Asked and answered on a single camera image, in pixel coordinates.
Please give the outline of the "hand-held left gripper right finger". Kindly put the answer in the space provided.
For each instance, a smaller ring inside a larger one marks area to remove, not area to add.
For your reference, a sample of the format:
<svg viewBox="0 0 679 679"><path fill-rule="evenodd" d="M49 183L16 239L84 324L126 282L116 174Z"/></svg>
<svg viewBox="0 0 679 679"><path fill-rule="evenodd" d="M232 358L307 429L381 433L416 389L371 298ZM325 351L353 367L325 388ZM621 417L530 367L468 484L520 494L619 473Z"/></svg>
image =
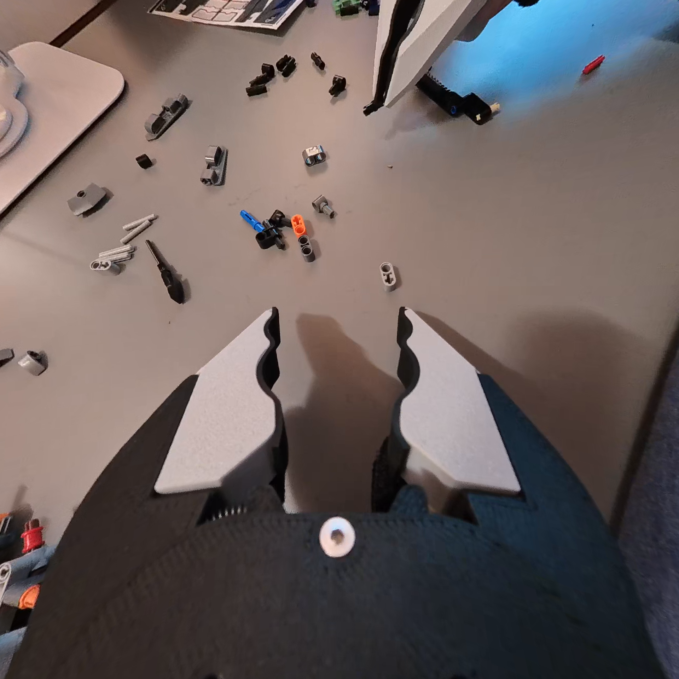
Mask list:
<svg viewBox="0 0 679 679"><path fill-rule="evenodd" d="M387 512L404 485L445 513L465 492L518 497L513 464L480 372L414 310L399 309L397 397L373 464L373 511Z"/></svg>

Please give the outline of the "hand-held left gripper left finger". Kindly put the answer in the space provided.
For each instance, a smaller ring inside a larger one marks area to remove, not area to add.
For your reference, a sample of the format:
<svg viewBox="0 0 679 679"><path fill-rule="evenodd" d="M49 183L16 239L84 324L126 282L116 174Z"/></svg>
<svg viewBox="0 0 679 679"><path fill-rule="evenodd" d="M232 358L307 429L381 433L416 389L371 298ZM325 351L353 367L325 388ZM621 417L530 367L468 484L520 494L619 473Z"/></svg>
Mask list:
<svg viewBox="0 0 679 679"><path fill-rule="evenodd" d="M272 307L198 370L156 493L216 490L237 506L251 489L267 485L284 503L288 449L273 393L279 345L279 313Z"/></svg>

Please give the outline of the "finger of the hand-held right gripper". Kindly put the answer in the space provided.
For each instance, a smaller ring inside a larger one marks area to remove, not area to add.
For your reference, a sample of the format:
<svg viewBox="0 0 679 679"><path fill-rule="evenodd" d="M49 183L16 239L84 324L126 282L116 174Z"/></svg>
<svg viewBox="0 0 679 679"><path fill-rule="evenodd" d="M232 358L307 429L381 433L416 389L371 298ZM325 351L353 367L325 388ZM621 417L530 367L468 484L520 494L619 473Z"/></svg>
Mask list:
<svg viewBox="0 0 679 679"><path fill-rule="evenodd" d="M383 106L393 106L461 34L485 1L383 2Z"/></svg>
<svg viewBox="0 0 679 679"><path fill-rule="evenodd" d="M418 20L422 5L423 1L381 2L373 82L374 109L386 104L399 48Z"/></svg>

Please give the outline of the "black lego rack assembly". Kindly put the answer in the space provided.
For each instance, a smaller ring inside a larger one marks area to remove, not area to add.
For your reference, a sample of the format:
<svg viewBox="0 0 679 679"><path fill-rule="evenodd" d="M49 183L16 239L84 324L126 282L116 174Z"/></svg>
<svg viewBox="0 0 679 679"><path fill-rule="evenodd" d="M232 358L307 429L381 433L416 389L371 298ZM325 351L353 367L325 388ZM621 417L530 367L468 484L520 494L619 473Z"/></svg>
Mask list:
<svg viewBox="0 0 679 679"><path fill-rule="evenodd" d="M451 117L464 115L479 126L492 120L501 110L499 103L488 104L473 92L464 97L459 95L430 73L423 75L416 87Z"/></svg>

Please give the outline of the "multicoloured lego car chassis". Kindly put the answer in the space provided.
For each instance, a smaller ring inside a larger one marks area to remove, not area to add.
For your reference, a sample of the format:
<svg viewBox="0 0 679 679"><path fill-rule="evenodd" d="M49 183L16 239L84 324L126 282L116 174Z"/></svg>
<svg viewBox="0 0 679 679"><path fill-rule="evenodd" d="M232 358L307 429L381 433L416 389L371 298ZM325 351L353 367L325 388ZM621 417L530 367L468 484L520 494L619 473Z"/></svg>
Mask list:
<svg viewBox="0 0 679 679"><path fill-rule="evenodd" d="M1 634L27 625L56 547L48 545L38 519L21 523L1 514Z"/></svg>

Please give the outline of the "long black lego shaft piece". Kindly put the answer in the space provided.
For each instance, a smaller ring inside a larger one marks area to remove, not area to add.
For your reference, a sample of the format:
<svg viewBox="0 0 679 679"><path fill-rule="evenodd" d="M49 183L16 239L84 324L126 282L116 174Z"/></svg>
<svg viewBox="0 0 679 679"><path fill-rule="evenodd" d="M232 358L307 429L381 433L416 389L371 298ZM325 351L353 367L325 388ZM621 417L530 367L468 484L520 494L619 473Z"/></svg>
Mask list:
<svg viewBox="0 0 679 679"><path fill-rule="evenodd" d="M153 256L157 269L159 270L162 282L166 288L169 298L178 304L185 302L185 290L182 281L176 276L173 269L166 263L157 246L150 240L145 240L145 244Z"/></svg>

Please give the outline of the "lego sticker sheet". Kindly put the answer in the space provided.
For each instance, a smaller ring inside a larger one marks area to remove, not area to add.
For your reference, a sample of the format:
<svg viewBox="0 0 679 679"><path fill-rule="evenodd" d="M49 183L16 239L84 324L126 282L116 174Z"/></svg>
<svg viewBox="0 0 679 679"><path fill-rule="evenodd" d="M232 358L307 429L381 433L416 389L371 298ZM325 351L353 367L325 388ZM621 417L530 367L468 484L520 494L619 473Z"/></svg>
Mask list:
<svg viewBox="0 0 679 679"><path fill-rule="evenodd" d="M148 13L181 22L274 32L305 1L157 1Z"/></svg>

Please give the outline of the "black lego cross connector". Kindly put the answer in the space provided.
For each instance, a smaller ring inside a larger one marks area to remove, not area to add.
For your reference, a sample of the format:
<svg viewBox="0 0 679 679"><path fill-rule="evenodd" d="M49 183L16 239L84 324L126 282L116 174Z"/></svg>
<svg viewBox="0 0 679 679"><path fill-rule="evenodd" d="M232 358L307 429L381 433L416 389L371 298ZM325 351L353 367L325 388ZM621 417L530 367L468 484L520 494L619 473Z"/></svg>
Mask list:
<svg viewBox="0 0 679 679"><path fill-rule="evenodd" d="M262 230L257 233L256 241L259 247L267 250L275 246L279 250L286 249L282 229L292 228L292 222L283 211L276 209L272 215L261 222Z"/></svg>

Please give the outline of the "grey lego panel with connector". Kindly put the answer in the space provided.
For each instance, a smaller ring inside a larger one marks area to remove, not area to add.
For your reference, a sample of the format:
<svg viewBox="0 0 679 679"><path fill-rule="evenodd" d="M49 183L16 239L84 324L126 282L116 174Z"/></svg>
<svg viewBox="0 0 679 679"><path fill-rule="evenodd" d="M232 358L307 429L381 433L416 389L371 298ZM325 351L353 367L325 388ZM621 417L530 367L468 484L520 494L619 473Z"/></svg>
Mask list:
<svg viewBox="0 0 679 679"><path fill-rule="evenodd" d="M205 167L200 181L207 186L222 186L225 181L227 149L220 145L208 147L205 154Z"/></svg>

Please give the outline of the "long grey lego panel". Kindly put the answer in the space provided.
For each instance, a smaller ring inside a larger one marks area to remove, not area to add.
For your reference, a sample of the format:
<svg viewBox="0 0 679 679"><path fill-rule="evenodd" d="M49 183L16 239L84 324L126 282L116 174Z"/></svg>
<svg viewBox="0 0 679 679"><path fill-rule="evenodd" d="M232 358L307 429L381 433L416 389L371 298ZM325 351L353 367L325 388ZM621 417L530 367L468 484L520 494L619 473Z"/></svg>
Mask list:
<svg viewBox="0 0 679 679"><path fill-rule="evenodd" d="M189 106L190 100L184 94L166 98L160 112L150 114L144 123L146 139L157 140L185 113Z"/></svg>

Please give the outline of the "person's blue-grey clothing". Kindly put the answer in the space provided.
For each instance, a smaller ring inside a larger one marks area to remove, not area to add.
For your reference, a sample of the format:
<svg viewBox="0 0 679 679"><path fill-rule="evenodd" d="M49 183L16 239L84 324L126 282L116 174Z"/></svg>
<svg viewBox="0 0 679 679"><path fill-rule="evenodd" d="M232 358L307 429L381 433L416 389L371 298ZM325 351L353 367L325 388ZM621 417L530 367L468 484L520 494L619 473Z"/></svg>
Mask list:
<svg viewBox="0 0 679 679"><path fill-rule="evenodd" d="M667 372L627 505L619 544L656 655L678 677L678 355Z"/></svg>

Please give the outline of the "silver monitor stand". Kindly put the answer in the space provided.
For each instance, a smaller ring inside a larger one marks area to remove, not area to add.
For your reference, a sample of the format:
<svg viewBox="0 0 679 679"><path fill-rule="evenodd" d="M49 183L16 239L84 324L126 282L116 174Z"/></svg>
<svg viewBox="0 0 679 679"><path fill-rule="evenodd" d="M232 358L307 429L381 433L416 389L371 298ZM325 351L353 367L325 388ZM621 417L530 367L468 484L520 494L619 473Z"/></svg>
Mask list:
<svg viewBox="0 0 679 679"><path fill-rule="evenodd" d="M1 214L121 97L118 70L39 41L1 52Z"/></svg>

